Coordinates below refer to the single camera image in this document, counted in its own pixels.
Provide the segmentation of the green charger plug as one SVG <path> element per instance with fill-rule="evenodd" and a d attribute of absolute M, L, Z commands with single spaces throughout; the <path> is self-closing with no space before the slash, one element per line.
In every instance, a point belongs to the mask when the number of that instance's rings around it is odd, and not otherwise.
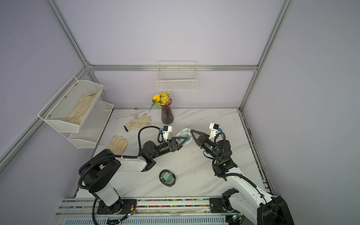
<path fill-rule="evenodd" d="M 163 180 L 165 182 L 170 182 L 173 179 L 173 176 L 169 172 L 163 174 Z"/>

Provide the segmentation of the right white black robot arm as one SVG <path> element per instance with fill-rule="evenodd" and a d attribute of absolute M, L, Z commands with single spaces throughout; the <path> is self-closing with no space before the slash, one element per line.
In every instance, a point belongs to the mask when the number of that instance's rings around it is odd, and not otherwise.
<path fill-rule="evenodd" d="M 233 188 L 222 196 L 226 211 L 238 211 L 254 225 L 293 225 L 294 221 L 286 201 L 281 196 L 273 196 L 247 178 L 232 160 L 231 145 L 224 132 L 211 136 L 190 130 L 200 149 L 212 156 L 214 175 L 229 182 Z"/>

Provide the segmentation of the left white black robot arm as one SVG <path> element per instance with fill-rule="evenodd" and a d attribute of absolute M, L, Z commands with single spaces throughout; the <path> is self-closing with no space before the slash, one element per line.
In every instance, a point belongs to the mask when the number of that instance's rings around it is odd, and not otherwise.
<path fill-rule="evenodd" d="M 150 125 L 141 128 L 140 131 L 148 128 L 158 130 L 158 145 L 152 141 L 141 144 L 141 132 L 139 132 L 137 135 L 139 151 L 136 156 L 115 154 L 107 148 L 80 167 L 78 187 L 87 190 L 95 197 L 94 205 L 98 204 L 110 214 L 125 214 L 128 217 L 135 207 L 132 204 L 125 205 L 110 184 L 114 175 L 122 171 L 147 172 L 155 166 L 156 158 L 176 152 L 189 142 L 188 135 L 169 137 L 171 126 L 159 128 Z"/>

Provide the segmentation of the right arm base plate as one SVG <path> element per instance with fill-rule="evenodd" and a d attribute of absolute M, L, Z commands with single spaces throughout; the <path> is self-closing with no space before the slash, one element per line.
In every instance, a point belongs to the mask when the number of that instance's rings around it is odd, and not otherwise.
<path fill-rule="evenodd" d="M 211 213 L 230 213 L 233 212 L 233 208 L 230 205 L 229 199 L 222 198 L 210 198 L 210 211 Z"/>

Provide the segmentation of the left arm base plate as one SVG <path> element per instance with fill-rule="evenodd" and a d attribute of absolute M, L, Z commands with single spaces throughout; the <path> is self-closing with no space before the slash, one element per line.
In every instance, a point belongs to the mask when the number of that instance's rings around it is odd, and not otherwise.
<path fill-rule="evenodd" d="M 107 206 L 102 200 L 99 202 L 99 206 L 97 208 L 98 215 L 125 215 L 130 214 L 135 211 L 137 206 L 136 199 L 121 199 L 115 202 L 112 206 Z"/>

